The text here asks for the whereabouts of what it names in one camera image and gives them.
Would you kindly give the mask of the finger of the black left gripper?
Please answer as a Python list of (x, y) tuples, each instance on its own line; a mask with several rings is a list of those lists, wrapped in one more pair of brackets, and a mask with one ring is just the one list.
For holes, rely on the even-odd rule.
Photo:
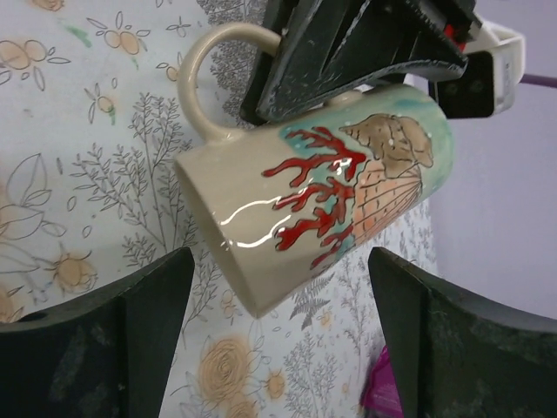
[(362, 84), (400, 83), (407, 74), (433, 82), (460, 78), (468, 3), (299, 1), (277, 35), (257, 105), (266, 123), (295, 118)]

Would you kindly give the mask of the cream floral mug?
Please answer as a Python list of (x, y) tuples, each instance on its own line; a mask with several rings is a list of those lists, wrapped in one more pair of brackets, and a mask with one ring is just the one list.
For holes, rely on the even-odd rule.
[(438, 190), (454, 141), (439, 105), (408, 84), (348, 91), (280, 124), (217, 125), (197, 75), (229, 40), (279, 46), (270, 30), (231, 23), (191, 47), (178, 99), (202, 144), (176, 156), (175, 173), (230, 288), (259, 318)]

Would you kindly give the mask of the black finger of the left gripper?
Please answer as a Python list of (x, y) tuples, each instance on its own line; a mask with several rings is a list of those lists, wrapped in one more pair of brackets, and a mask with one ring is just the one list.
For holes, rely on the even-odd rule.
[[(288, 25), (291, 14), (298, 3), (299, 0), (269, 0), (265, 8), (262, 26), (280, 34)], [(270, 75), (273, 59), (274, 52), (271, 54), (263, 51), (257, 52), (245, 98), (239, 109), (239, 116), (245, 122), (255, 126), (266, 123), (257, 114), (257, 105)]]

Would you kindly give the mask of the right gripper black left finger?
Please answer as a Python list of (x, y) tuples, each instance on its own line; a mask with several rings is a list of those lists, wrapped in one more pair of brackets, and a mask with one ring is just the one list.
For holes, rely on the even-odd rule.
[(179, 248), (1, 326), (3, 417), (157, 417), (195, 262)]

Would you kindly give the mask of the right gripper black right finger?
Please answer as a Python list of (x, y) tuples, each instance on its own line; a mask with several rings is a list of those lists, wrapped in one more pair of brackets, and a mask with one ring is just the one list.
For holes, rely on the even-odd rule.
[(372, 291), (406, 417), (554, 417), (556, 321), (375, 247)]

